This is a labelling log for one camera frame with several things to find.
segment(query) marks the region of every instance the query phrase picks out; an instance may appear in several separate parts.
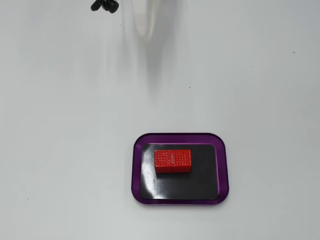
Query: white table surface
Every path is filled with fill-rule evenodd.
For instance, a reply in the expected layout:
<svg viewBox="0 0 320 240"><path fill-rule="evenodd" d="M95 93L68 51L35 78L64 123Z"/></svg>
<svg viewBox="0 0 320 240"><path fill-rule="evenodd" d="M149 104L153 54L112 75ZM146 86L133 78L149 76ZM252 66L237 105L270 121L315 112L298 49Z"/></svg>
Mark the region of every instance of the white table surface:
<svg viewBox="0 0 320 240"><path fill-rule="evenodd" d="M319 240L320 1L0 1L0 239ZM226 145L220 205L131 193L149 132Z"/></svg>

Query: red brick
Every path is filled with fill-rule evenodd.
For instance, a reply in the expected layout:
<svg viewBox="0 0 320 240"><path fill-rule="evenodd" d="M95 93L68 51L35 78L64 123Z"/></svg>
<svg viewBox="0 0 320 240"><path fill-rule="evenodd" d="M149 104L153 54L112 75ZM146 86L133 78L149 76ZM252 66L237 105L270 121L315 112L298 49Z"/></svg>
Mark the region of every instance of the red brick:
<svg viewBox="0 0 320 240"><path fill-rule="evenodd" d="M154 166L156 173L189 173L192 167L191 151L189 149L156 150Z"/></svg>

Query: purple tray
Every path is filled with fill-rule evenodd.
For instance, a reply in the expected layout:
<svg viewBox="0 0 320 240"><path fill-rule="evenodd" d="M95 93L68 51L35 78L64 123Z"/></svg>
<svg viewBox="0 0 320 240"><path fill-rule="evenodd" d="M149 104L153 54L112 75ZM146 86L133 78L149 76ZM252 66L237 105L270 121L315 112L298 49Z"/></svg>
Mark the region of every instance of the purple tray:
<svg viewBox="0 0 320 240"><path fill-rule="evenodd" d="M218 196L216 199L145 199L140 195L142 152L147 144L212 145L215 148ZM131 190L142 204L215 205L226 199L229 192L226 147L220 137L211 133L148 133L140 136L133 147Z"/></svg>

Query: red rectangular block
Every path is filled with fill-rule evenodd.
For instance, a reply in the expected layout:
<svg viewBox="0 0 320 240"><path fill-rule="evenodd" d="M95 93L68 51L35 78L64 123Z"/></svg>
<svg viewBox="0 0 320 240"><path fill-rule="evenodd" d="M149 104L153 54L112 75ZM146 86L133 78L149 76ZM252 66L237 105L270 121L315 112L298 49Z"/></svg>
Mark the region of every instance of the red rectangular block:
<svg viewBox="0 0 320 240"><path fill-rule="evenodd" d="M191 172L191 151L156 150L154 151L154 166L156 173L189 173Z"/></svg>

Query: black mat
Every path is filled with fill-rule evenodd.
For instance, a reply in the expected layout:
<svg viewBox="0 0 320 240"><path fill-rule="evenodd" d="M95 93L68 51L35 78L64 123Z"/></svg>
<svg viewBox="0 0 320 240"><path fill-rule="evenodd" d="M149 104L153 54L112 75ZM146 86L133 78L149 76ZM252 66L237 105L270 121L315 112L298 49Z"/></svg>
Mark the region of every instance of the black mat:
<svg viewBox="0 0 320 240"><path fill-rule="evenodd" d="M155 150L191 150L188 173L156 173ZM218 197L215 148L209 144L146 144L142 149L140 196L144 199L214 200Z"/></svg>

